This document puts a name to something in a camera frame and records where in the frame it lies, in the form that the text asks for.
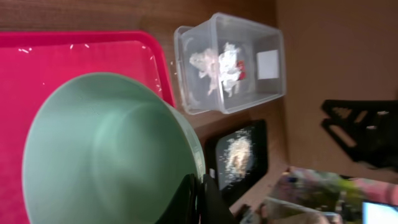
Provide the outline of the black tray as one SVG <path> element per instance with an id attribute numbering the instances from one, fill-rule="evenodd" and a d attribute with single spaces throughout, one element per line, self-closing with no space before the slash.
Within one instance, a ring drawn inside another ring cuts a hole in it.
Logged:
<path id="1" fill-rule="evenodd" d="M 225 183 L 224 150 L 227 139 L 235 137 L 237 131 L 251 132 L 252 156 L 249 159 L 248 173 L 245 178 L 231 184 Z M 267 124 L 263 119 L 249 121 L 235 126 L 206 140 L 204 145 L 206 173 L 216 182 L 223 201 L 231 206 L 254 184 L 267 174 L 269 167 L 267 150 Z"/>

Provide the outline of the black metal frame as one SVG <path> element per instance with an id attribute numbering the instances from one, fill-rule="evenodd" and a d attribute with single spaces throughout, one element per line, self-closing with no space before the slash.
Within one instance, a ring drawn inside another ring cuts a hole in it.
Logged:
<path id="1" fill-rule="evenodd" d="M 397 172 L 397 101 L 325 100 L 322 128 L 353 162 Z"/>

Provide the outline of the clear plastic bin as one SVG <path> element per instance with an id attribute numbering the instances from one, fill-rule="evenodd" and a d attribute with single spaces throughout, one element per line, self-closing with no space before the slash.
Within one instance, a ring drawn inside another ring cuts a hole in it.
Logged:
<path id="1" fill-rule="evenodd" d="M 219 56 L 229 42 L 240 48 L 246 78 L 238 80 L 229 97 L 220 80 L 208 96 L 210 78 L 199 78 L 190 56 L 212 49 Z M 285 95 L 285 55 L 282 31 L 236 16 L 216 13 L 195 27 L 181 26 L 174 33 L 175 59 L 182 106 L 188 114 L 219 111 L 231 114 Z"/>

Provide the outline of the red snack wrapper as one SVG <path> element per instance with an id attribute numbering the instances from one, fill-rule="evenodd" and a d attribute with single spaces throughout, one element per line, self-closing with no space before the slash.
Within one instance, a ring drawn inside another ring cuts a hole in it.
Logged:
<path id="1" fill-rule="evenodd" d="M 240 74 L 238 80 L 244 80 L 246 78 L 246 69 L 243 60 L 237 62 L 237 67 L 239 68 Z"/>

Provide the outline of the red plastic tray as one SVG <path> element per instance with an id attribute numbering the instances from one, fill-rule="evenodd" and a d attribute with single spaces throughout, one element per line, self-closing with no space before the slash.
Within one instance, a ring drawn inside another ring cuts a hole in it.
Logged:
<path id="1" fill-rule="evenodd" d="M 141 30 L 1 33 L 1 222 L 27 223 L 22 157 L 31 122 L 46 98 L 79 75 L 133 78 L 175 104 L 161 45 Z"/>

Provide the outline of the white tissue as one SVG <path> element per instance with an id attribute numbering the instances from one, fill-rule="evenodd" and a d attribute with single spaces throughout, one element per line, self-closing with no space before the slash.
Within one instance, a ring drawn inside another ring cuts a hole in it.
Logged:
<path id="1" fill-rule="evenodd" d="M 229 42 L 225 43 L 224 51 L 218 57 L 220 80 L 229 97 L 233 95 L 233 88 L 238 84 L 241 70 L 238 67 L 238 53 L 240 48 Z"/>

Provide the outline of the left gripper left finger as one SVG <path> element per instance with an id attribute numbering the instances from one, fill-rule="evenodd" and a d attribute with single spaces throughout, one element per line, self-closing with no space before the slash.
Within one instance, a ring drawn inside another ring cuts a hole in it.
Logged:
<path id="1" fill-rule="evenodd" d="M 156 224 L 197 224 L 197 179 L 187 174 Z"/>

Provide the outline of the food scraps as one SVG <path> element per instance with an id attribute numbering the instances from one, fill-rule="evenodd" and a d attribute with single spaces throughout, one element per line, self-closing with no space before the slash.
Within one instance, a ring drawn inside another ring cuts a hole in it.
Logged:
<path id="1" fill-rule="evenodd" d="M 251 132 L 239 130 L 235 137 L 227 139 L 228 147 L 224 150 L 225 183 L 239 181 L 248 173 L 249 159 L 252 156 Z"/>

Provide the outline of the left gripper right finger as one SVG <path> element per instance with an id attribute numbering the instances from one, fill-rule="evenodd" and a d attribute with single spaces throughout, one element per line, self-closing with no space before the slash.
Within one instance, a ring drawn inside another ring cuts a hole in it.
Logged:
<path id="1" fill-rule="evenodd" d="M 200 186 L 201 224 L 238 224 L 234 215 L 224 203 L 214 179 L 205 174 Z"/>

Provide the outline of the white napkin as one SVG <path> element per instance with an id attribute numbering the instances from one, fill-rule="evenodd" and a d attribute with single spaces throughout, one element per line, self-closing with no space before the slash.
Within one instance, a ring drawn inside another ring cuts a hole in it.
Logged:
<path id="1" fill-rule="evenodd" d="M 218 55 L 212 49 L 206 49 L 202 53 L 194 53 L 190 56 L 189 62 L 195 68 L 199 69 L 199 78 L 208 76 L 210 78 L 209 90 L 207 95 L 210 96 L 212 91 L 217 89 L 217 64 Z"/>

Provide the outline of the green bowl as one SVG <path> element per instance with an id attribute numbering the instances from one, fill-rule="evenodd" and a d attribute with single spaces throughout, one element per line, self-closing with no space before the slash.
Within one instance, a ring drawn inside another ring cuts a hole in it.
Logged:
<path id="1" fill-rule="evenodd" d="M 24 149 L 31 223 L 155 223 L 205 161 L 189 122 L 143 84 L 91 73 L 41 106 Z"/>

